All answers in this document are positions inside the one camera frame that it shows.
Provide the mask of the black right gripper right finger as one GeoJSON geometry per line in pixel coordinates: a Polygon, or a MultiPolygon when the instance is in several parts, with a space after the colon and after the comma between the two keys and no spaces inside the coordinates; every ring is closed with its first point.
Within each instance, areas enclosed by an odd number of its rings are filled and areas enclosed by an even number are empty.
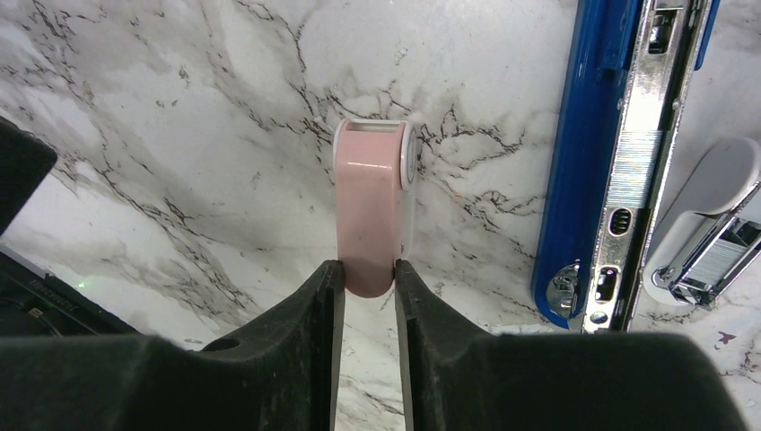
{"type": "Polygon", "coordinates": [[[493,335],[395,266],[409,430],[743,430],[709,358],[668,333],[493,335]]]}

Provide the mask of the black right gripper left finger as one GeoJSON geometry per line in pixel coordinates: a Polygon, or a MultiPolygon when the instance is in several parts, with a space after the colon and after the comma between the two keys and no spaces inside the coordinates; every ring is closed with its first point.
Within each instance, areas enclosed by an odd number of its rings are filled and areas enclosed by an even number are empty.
{"type": "Polygon", "coordinates": [[[345,274],[327,260],[291,295],[199,351],[139,334],[1,341],[4,430],[331,430],[345,274]]]}

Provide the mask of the small pink stapler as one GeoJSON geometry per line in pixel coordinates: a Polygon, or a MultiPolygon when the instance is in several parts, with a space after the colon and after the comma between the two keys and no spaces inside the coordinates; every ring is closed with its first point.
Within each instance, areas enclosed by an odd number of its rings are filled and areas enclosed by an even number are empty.
{"type": "Polygon", "coordinates": [[[413,249],[416,134],[408,120],[343,119],[335,131],[337,257],[354,295],[384,295],[413,249]]]}

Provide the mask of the blue stapler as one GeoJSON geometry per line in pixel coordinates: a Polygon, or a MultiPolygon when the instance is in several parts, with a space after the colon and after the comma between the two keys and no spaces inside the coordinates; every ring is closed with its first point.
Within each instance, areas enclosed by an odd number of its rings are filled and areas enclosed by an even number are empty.
{"type": "Polygon", "coordinates": [[[555,326],[625,331],[715,1],[581,1],[530,290],[555,326]]]}

